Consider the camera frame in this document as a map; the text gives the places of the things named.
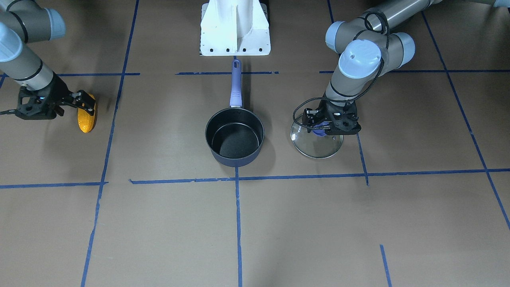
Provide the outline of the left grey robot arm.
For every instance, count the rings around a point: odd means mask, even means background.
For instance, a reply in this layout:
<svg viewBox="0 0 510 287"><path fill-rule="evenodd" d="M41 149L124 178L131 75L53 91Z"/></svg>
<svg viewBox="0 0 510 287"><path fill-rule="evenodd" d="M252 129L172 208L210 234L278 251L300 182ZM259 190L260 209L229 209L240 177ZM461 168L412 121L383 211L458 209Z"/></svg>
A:
<svg viewBox="0 0 510 287"><path fill-rule="evenodd" d="M416 46L406 33L392 29L415 14L437 5L437 0L386 0L350 22L331 24L326 45L339 54L337 67L316 109L306 108L296 125L316 136L351 136L362 129L356 101L390 71L414 56Z"/></svg>

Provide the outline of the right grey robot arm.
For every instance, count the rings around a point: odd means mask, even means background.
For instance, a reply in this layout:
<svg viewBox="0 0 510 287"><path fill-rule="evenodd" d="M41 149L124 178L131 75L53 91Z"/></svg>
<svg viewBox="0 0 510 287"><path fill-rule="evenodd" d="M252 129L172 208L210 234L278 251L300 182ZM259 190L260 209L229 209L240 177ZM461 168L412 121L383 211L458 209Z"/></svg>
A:
<svg viewBox="0 0 510 287"><path fill-rule="evenodd" d="M33 52L28 43L62 38L65 22L58 11L34 0L2 0L0 20L1 71L20 85L18 107L3 111L24 120L50 120L64 114L63 106L95 115L96 101L66 83Z"/></svg>

